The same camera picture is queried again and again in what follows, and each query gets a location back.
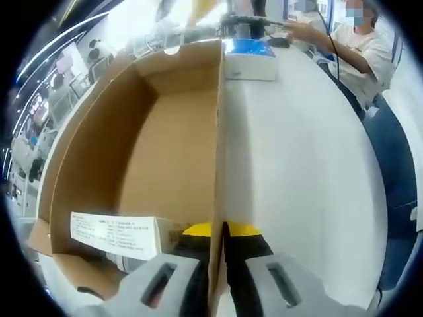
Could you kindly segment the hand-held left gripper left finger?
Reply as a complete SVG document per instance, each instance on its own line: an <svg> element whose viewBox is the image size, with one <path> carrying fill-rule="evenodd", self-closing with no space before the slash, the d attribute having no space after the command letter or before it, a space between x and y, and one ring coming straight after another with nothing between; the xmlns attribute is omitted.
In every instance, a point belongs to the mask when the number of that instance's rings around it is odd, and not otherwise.
<svg viewBox="0 0 423 317"><path fill-rule="evenodd" d="M209 316L211 238L211 223L192 225L170 253L156 255L123 278L111 299L76 315Z"/></svg>

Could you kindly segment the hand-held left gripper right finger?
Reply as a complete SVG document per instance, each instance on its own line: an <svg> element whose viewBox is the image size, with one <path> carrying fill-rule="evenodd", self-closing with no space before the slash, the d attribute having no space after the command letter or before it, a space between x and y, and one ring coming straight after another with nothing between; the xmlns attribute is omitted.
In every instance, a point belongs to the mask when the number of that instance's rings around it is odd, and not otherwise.
<svg viewBox="0 0 423 317"><path fill-rule="evenodd" d="M326 316L319 278L292 257L276 254L252 226L225 221L227 282L237 316Z"/></svg>

